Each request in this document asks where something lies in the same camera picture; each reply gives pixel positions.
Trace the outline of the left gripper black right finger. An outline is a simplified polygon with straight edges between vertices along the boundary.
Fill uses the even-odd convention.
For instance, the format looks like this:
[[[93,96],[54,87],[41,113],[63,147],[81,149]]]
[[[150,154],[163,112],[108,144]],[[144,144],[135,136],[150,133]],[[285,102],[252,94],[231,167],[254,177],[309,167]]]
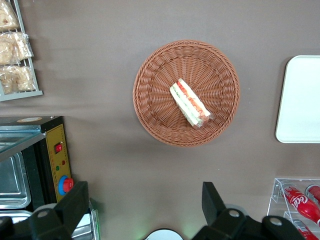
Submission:
[[[303,240],[303,235],[287,219],[265,216],[262,222],[241,210],[228,208],[212,182],[202,185],[202,211],[207,225],[194,240]]]

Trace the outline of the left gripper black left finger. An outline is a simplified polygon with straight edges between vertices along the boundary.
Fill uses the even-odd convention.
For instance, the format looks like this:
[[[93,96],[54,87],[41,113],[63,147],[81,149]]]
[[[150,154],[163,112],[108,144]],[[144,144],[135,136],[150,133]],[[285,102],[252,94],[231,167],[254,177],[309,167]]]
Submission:
[[[77,182],[54,208],[42,208],[28,219],[33,240],[70,240],[89,208],[89,187]]]

